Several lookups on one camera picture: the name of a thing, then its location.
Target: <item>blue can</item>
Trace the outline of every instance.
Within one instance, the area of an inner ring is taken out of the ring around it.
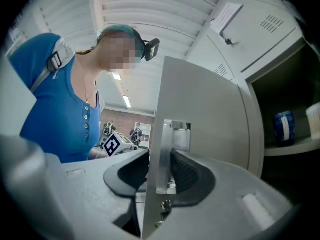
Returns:
[[[278,147],[291,146],[295,143],[296,127],[292,111],[285,111],[273,116],[273,127]]]

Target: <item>wall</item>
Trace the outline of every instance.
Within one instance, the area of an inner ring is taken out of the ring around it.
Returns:
[[[104,124],[111,120],[114,121],[116,131],[124,134],[127,137],[130,135],[130,131],[135,126],[136,122],[152,125],[150,142],[149,142],[149,148],[151,149],[153,134],[154,134],[154,126],[155,126],[154,117],[104,109],[103,112],[101,113],[101,118],[100,118],[100,121],[101,121],[100,134],[102,134],[102,130],[103,130],[102,128],[104,127]]]

